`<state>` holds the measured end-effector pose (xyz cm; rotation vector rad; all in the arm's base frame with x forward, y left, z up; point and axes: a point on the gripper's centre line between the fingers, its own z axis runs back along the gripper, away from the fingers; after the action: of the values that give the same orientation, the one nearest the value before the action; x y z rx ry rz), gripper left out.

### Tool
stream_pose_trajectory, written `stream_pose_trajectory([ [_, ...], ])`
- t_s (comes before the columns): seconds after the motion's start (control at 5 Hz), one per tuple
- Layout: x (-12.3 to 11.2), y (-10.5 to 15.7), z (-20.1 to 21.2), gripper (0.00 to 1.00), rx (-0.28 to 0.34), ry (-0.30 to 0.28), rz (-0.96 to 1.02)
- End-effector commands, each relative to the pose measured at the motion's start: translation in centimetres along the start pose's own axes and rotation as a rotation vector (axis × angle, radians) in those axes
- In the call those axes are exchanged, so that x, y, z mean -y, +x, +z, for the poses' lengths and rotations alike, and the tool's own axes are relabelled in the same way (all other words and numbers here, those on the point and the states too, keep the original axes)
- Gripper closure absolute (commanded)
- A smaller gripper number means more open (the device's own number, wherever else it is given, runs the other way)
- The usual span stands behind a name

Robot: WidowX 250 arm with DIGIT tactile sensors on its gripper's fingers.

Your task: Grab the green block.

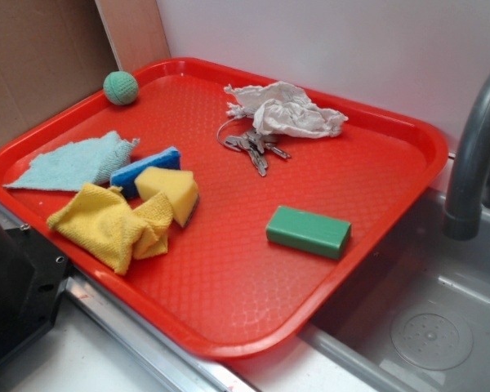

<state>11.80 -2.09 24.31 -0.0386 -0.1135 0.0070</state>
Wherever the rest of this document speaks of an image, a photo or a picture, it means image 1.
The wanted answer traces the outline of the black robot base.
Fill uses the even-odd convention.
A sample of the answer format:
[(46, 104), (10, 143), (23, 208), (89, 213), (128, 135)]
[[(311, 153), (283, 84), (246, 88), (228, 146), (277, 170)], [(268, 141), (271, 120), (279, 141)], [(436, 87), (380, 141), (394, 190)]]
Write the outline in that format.
[(53, 328), (70, 267), (35, 228), (0, 224), (0, 366)]

